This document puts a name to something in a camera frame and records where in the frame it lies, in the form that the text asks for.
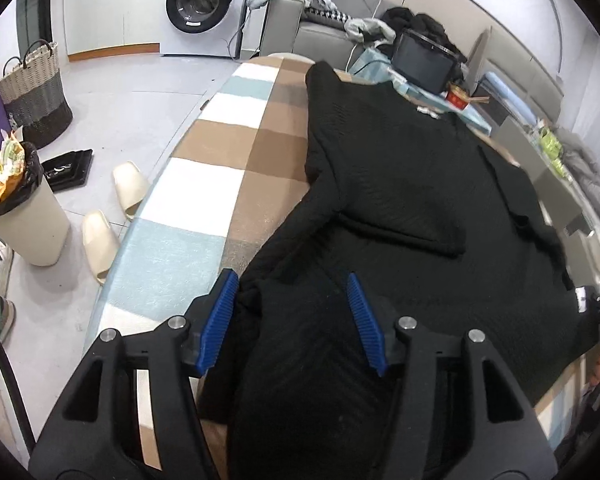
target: gray floor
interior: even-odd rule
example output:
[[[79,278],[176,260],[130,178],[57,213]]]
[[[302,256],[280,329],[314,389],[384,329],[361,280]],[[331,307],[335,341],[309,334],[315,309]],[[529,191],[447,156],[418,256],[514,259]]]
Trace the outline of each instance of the gray floor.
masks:
[[[17,314],[6,350],[36,436],[80,361],[100,290],[82,248],[83,215],[101,209],[123,236],[128,224],[111,170],[132,160],[153,180],[200,106],[236,67],[229,59],[147,54],[74,62],[62,70],[74,121],[40,150],[40,159],[91,148],[91,172],[86,186],[56,195],[72,225],[58,263],[33,267],[16,255],[7,293]]]

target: cabinet door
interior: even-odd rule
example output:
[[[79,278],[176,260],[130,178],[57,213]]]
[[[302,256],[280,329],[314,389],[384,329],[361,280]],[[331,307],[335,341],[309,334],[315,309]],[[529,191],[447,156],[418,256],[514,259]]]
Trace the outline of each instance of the cabinet door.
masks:
[[[64,34],[67,54],[96,48],[91,0],[64,0]]]
[[[164,6],[164,0],[126,0],[125,44],[159,43]]]
[[[124,40],[126,0],[90,0],[91,20],[95,46],[120,46]]]

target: striped cloth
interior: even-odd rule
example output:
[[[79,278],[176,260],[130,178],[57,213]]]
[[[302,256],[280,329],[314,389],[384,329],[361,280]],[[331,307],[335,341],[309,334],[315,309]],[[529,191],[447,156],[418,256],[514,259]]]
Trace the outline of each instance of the striped cloth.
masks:
[[[223,267],[243,272],[304,196],[308,68],[273,57],[243,63],[206,104],[123,240],[96,301],[86,348],[105,328],[145,332],[184,313]],[[142,444],[155,464],[148,378],[138,377]],[[554,447],[583,382],[582,365],[571,365],[536,408]]]

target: woven laundry basket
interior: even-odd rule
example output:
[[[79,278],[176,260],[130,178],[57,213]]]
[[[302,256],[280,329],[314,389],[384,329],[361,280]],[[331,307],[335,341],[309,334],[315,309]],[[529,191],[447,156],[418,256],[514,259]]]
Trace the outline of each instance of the woven laundry basket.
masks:
[[[43,45],[30,52],[37,43]],[[5,74],[13,59],[20,63]],[[62,89],[58,44],[34,41],[22,60],[14,56],[5,63],[2,74],[0,97],[4,109],[10,119],[22,126],[24,140],[42,148],[57,139],[74,118]]]

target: metal screw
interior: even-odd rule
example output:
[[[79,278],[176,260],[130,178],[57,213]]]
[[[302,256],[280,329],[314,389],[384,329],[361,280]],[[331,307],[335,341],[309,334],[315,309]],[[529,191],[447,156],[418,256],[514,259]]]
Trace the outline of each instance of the metal screw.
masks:
[[[398,325],[405,330],[413,330],[417,327],[418,322],[411,316],[403,316],[398,320]]]
[[[469,330],[469,339],[474,343],[482,343],[485,339],[487,339],[487,336],[484,335],[482,330],[473,328]]]
[[[174,330],[182,328],[186,324],[187,324],[187,320],[182,316],[173,316],[168,321],[169,328],[173,328]]]
[[[108,343],[109,341],[113,341],[117,335],[116,329],[106,328],[100,332],[100,339],[102,339],[105,343]]]

